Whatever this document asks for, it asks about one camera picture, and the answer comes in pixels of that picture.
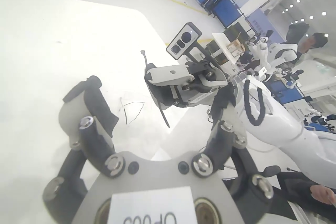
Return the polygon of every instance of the wall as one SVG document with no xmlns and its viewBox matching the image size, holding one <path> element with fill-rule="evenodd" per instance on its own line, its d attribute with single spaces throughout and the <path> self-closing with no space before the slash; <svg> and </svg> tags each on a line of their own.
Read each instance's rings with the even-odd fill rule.
<svg viewBox="0 0 336 224">
<path fill-rule="evenodd" d="M 328 90 L 322 90 L 336 85 L 336 69 L 314 60 L 303 61 L 294 67 L 293 71 L 295 72 L 299 69 L 304 70 L 299 79 L 301 84 L 300 89 L 303 93 L 307 95 L 311 94 L 312 98 L 323 96 L 324 93 L 326 95 L 331 94 Z"/>
</svg>

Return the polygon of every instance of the man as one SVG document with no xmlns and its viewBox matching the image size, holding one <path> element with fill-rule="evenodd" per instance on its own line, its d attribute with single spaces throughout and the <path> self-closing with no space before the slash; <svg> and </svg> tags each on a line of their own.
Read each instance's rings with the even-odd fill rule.
<svg viewBox="0 0 336 224">
<path fill-rule="evenodd" d="M 328 43 L 325 33 L 316 32 L 312 36 L 301 40 L 309 29 L 306 23 L 298 23 L 290 25 L 286 35 L 286 44 L 297 44 L 298 49 L 296 52 L 297 58 L 291 61 L 292 64 L 299 64 L 307 59 L 307 52 L 310 49 L 322 48 Z"/>
<path fill-rule="evenodd" d="M 323 185 L 308 179 L 302 172 L 280 172 L 281 189 L 273 187 L 272 205 L 258 224 L 334 224 L 336 195 Z M 223 180 L 228 189 L 233 180 Z"/>
</svg>

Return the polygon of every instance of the black strap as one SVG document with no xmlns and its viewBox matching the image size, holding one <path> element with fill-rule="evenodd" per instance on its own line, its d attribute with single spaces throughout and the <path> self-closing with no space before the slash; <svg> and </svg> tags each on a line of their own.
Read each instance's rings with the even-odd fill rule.
<svg viewBox="0 0 336 224">
<path fill-rule="evenodd" d="M 260 114 L 258 116 L 258 119 L 256 120 L 251 112 L 249 87 L 250 87 L 250 80 L 246 79 L 245 84 L 244 84 L 244 90 L 243 90 L 246 115 L 247 115 L 248 120 L 253 126 L 260 126 L 265 118 L 265 113 L 266 113 L 266 108 L 265 108 L 264 99 L 263 99 L 263 91 L 260 87 L 257 88 L 258 102 L 260 104 Z"/>
</svg>

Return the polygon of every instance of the desk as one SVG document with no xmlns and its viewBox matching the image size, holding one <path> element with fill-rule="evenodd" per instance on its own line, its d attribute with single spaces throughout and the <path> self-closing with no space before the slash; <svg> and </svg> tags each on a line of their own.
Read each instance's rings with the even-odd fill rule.
<svg viewBox="0 0 336 224">
<path fill-rule="evenodd" d="M 62 98 L 78 82 L 98 76 L 111 111 L 117 151 L 152 158 L 188 109 L 159 109 L 144 82 L 144 58 L 156 66 L 177 64 L 143 14 L 133 9 L 78 0 L 0 0 L 2 36 L 0 165 L 2 223 L 54 223 L 42 191 L 56 177 L 70 148 L 58 124 Z M 138 118 L 125 124 L 124 104 L 145 102 Z M 126 107 L 135 118 L 141 108 Z M 87 187 L 98 172 L 83 170 Z"/>
</svg>

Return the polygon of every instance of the wire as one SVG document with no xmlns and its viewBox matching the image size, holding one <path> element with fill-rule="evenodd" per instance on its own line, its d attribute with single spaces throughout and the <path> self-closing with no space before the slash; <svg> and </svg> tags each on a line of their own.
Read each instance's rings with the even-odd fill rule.
<svg viewBox="0 0 336 224">
<path fill-rule="evenodd" d="M 145 105 L 145 102 L 131 102 L 131 103 L 128 103 L 128 104 L 126 104 L 126 105 L 123 105 L 123 102 L 122 102 L 122 98 L 121 98 L 121 97 L 120 97 L 120 103 L 121 103 L 122 108 L 123 108 L 124 113 L 125 113 L 125 121 L 126 121 L 126 125 L 127 125 L 127 114 L 126 114 L 125 106 L 130 105 L 130 104 L 133 104 L 133 103 L 142 103 L 142 104 L 143 104 L 143 106 L 141 107 L 141 109 L 140 109 L 138 115 L 137 115 L 137 116 L 136 116 L 136 117 L 129 123 L 129 124 L 131 124 L 131 123 L 132 123 L 132 122 L 139 116 L 140 112 L 142 111 L 142 109 L 143 109 L 143 107 L 144 107 L 144 105 Z"/>
<path fill-rule="evenodd" d="M 198 153 L 202 150 L 202 149 L 204 149 L 206 146 L 204 146 L 204 147 L 202 147 L 199 151 L 198 151 Z"/>
<path fill-rule="evenodd" d="M 133 102 L 133 103 L 143 103 L 143 106 L 141 107 L 141 109 L 140 109 L 140 111 L 139 111 L 139 113 L 138 113 L 138 115 L 130 122 L 130 124 L 139 116 L 139 114 L 140 114 L 140 112 L 142 111 L 142 109 L 143 109 L 143 107 L 144 107 L 144 105 L 145 105 L 145 102 Z"/>
<path fill-rule="evenodd" d="M 263 100 L 263 91 L 260 87 L 257 88 L 258 92 L 258 99 L 259 99 L 259 105 L 260 105 L 260 113 L 257 119 L 254 118 L 251 112 L 251 105 L 250 105 L 250 93 L 249 93 L 249 86 L 250 86 L 250 80 L 246 79 L 243 93 L 244 93 L 244 105 L 245 105 L 245 112 L 247 115 L 248 120 L 253 126 L 260 126 L 265 118 L 266 108 Z"/>
</svg>

